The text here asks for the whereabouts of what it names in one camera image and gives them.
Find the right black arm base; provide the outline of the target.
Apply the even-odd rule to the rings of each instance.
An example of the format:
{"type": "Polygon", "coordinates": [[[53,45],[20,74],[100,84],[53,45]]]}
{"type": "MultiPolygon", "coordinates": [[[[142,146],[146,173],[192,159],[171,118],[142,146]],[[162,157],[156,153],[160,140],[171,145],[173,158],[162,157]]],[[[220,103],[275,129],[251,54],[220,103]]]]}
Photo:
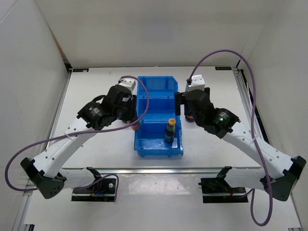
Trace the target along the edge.
{"type": "Polygon", "coordinates": [[[245,187],[231,187],[225,181],[232,167],[224,167],[214,178],[201,178],[198,185],[202,190],[204,204],[248,203],[245,187]]]}

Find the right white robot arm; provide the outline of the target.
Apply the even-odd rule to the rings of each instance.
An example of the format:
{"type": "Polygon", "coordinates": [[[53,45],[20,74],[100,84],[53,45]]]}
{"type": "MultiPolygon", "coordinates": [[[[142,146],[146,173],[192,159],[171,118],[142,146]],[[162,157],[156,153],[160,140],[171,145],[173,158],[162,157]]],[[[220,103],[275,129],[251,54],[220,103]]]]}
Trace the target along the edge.
{"type": "Polygon", "coordinates": [[[288,199],[307,163],[304,158],[286,155],[264,140],[252,137],[252,132],[238,116],[225,108],[214,107],[209,88],[176,92],[174,97],[176,115],[180,115],[181,105],[186,106],[197,126],[234,145],[262,167],[224,167],[215,178],[208,179],[209,188],[225,193],[233,188],[247,187],[263,190],[279,201],[288,199]]]}

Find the red-lidded sauce jar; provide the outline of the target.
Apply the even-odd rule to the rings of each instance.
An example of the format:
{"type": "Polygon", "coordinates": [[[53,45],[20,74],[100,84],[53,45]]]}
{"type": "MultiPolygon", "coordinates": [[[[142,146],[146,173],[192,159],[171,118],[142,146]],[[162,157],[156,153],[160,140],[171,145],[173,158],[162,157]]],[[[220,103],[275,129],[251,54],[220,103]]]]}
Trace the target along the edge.
{"type": "Polygon", "coordinates": [[[194,118],[191,114],[191,111],[189,110],[188,106],[184,106],[184,115],[185,115],[185,119],[188,121],[188,122],[194,122],[194,118]]]}

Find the yellow-capped sauce bottle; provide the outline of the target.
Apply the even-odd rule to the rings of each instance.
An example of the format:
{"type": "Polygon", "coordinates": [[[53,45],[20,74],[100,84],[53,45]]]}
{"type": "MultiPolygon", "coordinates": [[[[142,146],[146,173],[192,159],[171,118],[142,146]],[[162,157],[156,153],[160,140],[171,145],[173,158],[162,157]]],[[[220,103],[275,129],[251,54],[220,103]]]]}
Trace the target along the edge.
{"type": "Polygon", "coordinates": [[[132,125],[131,126],[131,129],[133,130],[133,131],[137,131],[137,130],[139,130],[141,128],[141,122],[139,121],[138,123],[136,123],[136,124],[134,124],[134,125],[132,125]]]}
{"type": "Polygon", "coordinates": [[[176,120],[174,118],[170,118],[168,120],[164,135],[164,140],[166,142],[173,142],[175,137],[175,125],[176,125],[176,120]]]}

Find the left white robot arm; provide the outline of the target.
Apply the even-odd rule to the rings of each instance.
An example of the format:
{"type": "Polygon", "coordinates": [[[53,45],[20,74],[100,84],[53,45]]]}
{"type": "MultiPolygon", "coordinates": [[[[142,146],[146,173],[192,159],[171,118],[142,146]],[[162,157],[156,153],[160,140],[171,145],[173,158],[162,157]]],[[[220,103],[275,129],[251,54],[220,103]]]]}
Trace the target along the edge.
{"type": "Polygon", "coordinates": [[[135,80],[124,80],[112,86],[106,95],[95,97],[78,112],[63,139],[33,159],[26,157],[21,161],[21,167],[45,199],[68,188],[80,188],[87,193],[100,189],[101,175],[94,168],[63,169],[62,166],[97,131],[117,119],[136,120],[135,86],[135,80]]]}

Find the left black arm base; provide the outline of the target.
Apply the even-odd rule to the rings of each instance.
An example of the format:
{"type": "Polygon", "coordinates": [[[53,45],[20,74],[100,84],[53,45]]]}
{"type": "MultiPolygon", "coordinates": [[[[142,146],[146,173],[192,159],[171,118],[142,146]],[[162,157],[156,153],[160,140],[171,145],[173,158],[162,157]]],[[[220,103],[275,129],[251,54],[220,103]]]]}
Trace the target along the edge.
{"type": "Polygon", "coordinates": [[[88,187],[74,188],[71,201],[73,202],[115,202],[119,187],[119,177],[116,174],[102,176],[97,170],[88,167],[94,175],[94,183],[88,187]]]}

